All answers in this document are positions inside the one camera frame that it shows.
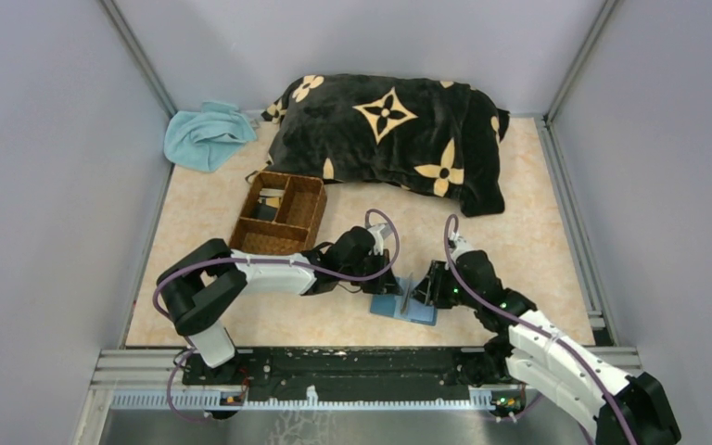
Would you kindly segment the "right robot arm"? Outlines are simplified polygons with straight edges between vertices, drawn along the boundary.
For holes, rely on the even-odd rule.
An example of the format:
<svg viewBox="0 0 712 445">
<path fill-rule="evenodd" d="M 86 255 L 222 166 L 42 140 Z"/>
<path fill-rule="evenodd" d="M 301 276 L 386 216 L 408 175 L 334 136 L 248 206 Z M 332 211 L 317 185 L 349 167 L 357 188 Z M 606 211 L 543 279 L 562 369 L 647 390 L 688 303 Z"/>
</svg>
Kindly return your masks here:
<svg viewBox="0 0 712 445">
<path fill-rule="evenodd" d="M 471 386 L 524 383 L 569 414 L 594 444 L 677 444 L 681 432 L 661 383 L 631 375 L 557 328 L 506 287 L 486 252 L 432 261 L 411 297 L 438 310 L 465 306 L 494 337 L 462 375 Z"/>
</svg>

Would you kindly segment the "woven brown divided basket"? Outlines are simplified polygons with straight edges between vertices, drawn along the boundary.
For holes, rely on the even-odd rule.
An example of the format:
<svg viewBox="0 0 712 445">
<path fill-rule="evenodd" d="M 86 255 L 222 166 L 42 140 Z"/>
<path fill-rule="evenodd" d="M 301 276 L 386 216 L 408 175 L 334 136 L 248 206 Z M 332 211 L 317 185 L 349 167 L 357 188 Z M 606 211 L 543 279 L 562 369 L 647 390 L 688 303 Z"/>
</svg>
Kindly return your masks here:
<svg viewBox="0 0 712 445">
<path fill-rule="evenodd" d="M 250 217 L 262 188 L 285 192 L 272 222 Z M 326 202 L 324 182 L 319 178 L 258 172 L 252 178 L 228 246 L 247 253 L 268 255 L 288 255 L 313 248 Z"/>
</svg>

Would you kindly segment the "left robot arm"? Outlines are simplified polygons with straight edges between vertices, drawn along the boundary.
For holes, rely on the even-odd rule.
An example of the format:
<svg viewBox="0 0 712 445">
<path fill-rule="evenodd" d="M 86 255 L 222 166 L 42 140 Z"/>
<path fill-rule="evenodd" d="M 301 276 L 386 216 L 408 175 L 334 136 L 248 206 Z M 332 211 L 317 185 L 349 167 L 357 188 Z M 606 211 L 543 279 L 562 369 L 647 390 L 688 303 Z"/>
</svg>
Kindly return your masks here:
<svg viewBox="0 0 712 445">
<path fill-rule="evenodd" d="M 153 301 L 165 306 L 163 314 L 197 350 L 207 375 L 227 384 L 238 377 L 241 360 L 220 318 L 237 297 L 318 295 L 340 282 L 388 293 L 397 286 L 391 265 L 398 255 L 385 240 L 396 234 L 389 223 L 354 226 L 334 243 L 285 256 L 250 254 L 213 238 L 159 276 Z"/>
</svg>

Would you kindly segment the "gold VIP credit card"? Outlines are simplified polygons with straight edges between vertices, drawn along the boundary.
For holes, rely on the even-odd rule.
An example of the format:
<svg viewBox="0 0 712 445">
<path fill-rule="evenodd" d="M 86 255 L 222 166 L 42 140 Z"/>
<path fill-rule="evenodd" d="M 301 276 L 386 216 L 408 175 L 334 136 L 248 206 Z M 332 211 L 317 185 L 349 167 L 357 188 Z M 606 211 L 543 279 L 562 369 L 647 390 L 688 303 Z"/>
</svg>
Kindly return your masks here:
<svg viewBox="0 0 712 445">
<path fill-rule="evenodd" d="M 411 295 L 413 292 L 413 273 L 409 273 L 402 279 L 401 283 L 401 298 L 400 298 L 400 315 L 406 316 L 410 305 Z"/>
</svg>

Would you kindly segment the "teal leather card holder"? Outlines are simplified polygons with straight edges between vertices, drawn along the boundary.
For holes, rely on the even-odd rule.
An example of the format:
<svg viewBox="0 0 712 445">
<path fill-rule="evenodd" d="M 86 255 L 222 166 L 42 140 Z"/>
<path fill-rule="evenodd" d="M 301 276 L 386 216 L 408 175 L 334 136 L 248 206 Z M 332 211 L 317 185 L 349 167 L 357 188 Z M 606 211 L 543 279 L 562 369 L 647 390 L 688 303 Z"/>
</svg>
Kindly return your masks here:
<svg viewBox="0 0 712 445">
<path fill-rule="evenodd" d="M 435 326 L 438 311 L 433 306 L 425 305 L 411 295 L 419 284 L 411 274 L 398 280 L 399 294 L 373 295 L 369 312 L 372 315 L 383 316 L 403 322 Z"/>
</svg>

